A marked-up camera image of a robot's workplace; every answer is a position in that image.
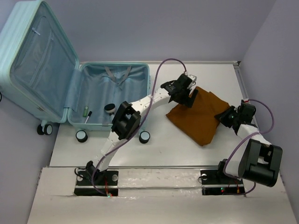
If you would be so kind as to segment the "brown cloth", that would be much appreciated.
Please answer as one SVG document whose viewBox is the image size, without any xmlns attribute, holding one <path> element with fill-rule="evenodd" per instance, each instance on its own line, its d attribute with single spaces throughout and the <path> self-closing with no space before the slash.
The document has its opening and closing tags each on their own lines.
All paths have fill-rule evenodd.
<svg viewBox="0 0 299 224">
<path fill-rule="evenodd" d="M 199 92 L 192 108 L 177 105 L 166 117 L 198 145 L 205 146 L 212 142 L 220 123 L 215 115 L 225 112 L 230 105 L 210 91 L 198 86 L 195 89 Z"/>
</svg>

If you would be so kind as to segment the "round powder jar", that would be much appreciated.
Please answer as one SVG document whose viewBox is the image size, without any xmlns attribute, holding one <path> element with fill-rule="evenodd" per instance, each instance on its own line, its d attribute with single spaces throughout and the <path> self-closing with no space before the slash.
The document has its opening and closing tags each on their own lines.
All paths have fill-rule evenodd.
<svg viewBox="0 0 299 224">
<path fill-rule="evenodd" d="M 115 110 L 116 110 L 116 106 L 115 104 L 107 104 L 104 106 L 104 111 L 107 113 L 107 114 L 113 114 L 115 113 Z"/>
</svg>

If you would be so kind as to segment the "green tube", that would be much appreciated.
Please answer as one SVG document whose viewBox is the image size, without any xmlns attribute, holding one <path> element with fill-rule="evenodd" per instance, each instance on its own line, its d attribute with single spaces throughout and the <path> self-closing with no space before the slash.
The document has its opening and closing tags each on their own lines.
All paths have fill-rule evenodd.
<svg viewBox="0 0 299 224">
<path fill-rule="evenodd" d="M 83 117 L 87 117 L 87 115 L 88 115 L 88 106 L 85 106 L 84 107 L 84 110 L 83 110 Z"/>
</svg>

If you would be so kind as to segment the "light blue hard-shell suitcase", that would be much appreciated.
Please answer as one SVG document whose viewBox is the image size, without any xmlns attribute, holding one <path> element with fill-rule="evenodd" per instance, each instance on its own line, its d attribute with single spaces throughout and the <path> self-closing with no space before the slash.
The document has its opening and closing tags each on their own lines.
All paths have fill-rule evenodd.
<svg viewBox="0 0 299 224">
<path fill-rule="evenodd" d="M 52 134 L 54 123 L 108 131 L 105 105 L 135 102 L 149 92 L 147 64 L 80 63 L 47 2 L 14 5 L 0 33 L 0 95 L 40 120 L 39 135 Z M 92 111 L 86 124 L 85 106 Z"/>
</svg>

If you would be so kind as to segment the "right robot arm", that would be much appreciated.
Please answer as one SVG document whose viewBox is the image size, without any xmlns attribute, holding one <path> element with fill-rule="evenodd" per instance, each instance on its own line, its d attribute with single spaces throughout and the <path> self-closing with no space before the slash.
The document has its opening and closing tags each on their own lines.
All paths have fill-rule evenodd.
<svg viewBox="0 0 299 224">
<path fill-rule="evenodd" d="M 245 179 L 273 187 L 278 179 L 283 150 L 271 144 L 252 123 L 256 113 L 254 105 L 241 101 L 214 117 L 225 127 L 232 128 L 241 139 L 231 155 L 218 164 L 215 178 L 226 183 L 231 178 Z"/>
</svg>

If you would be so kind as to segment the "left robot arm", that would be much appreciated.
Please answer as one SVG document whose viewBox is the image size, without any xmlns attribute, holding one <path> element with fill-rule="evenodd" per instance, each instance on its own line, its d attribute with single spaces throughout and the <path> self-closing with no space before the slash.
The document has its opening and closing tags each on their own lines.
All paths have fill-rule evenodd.
<svg viewBox="0 0 299 224">
<path fill-rule="evenodd" d="M 178 79 L 165 82 L 153 95 L 148 95 L 132 103 L 120 104 L 113 118 L 113 125 L 100 154 L 86 164 L 87 179 L 92 184 L 103 180 L 104 172 L 116 151 L 133 137 L 143 125 L 149 112 L 172 101 L 191 108 L 198 91 L 190 97 L 192 85 L 196 83 L 194 75 L 181 74 Z"/>
</svg>

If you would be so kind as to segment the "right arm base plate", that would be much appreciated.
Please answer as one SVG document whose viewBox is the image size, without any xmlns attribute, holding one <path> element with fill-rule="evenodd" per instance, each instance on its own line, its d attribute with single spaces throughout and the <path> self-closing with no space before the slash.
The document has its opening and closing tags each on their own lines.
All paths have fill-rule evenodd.
<svg viewBox="0 0 299 224">
<path fill-rule="evenodd" d="M 230 178 L 216 169 L 200 171 L 198 182 L 204 196 L 235 195 L 245 192 L 243 180 Z"/>
</svg>

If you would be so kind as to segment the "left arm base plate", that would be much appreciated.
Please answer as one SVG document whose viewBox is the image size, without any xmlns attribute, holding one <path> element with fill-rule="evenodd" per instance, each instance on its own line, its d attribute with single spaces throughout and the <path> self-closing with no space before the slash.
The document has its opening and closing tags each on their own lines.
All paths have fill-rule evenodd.
<svg viewBox="0 0 299 224">
<path fill-rule="evenodd" d="M 91 183 L 91 178 L 88 173 L 82 168 L 76 168 L 74 170 L 77 176 L 74 195 L 76 196 L 118 196 L 118 179 L 119 171 L 108 170 L 103 177 L 94 181 L 97 191 Z"/>
</svg>

